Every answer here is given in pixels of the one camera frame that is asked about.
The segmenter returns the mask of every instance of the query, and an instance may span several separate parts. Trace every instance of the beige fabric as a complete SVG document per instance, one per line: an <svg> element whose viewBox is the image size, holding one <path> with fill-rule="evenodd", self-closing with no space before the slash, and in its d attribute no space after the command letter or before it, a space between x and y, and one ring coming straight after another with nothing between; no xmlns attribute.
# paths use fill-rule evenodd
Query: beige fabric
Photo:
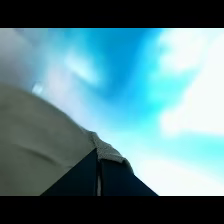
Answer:
<svg viewBox="0 0 224 224"><path fill-rule="evenodd" d="M0 85L0 195L40 195L94 148L99 159L124 160L52 105Z"/></svg>

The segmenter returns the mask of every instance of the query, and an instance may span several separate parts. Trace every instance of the person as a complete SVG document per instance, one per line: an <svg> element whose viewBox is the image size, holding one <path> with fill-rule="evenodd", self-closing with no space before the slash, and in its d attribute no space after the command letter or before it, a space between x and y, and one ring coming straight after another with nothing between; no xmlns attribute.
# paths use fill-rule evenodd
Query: person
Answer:
<svg viewBox="0 0 224 224"><path fill-rule="evenodd" d="M156 195L111 145L37 96L1 84L0 117L1 196Z"/></svg>

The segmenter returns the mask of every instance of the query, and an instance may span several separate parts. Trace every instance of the blurry background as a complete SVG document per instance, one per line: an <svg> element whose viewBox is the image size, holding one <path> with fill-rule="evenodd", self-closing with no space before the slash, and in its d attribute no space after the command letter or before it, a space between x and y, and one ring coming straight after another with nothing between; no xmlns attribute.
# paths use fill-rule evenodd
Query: blurry background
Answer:
<svg viewBox="0 0 224 224"><path fill-rule="evenodd" d="M0 81L97 132L159 195L224 195L223 29L0 29Z"/></svg>

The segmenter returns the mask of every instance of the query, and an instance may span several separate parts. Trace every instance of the sky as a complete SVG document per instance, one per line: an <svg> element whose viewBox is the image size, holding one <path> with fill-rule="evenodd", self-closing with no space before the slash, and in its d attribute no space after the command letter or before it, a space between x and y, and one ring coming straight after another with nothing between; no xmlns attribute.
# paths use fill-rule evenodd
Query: sky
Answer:
<svg viewBox="0 0 224 224"><path fill-rule="evenodd" d="M224 30L51 29L33 91L159 195L224 195Z"/></svg>

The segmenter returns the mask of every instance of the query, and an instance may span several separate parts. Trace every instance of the clothing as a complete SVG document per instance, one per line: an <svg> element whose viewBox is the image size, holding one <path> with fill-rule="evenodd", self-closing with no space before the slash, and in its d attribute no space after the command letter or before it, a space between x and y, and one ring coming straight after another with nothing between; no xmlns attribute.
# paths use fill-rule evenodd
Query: clothing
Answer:
<svg viewBox="0 0 224 224"><path fill-rule="evenodd" d="M0 195L41 195L95 148L131 170L96 133L25 91L0 85L0 118Z"/></svg>

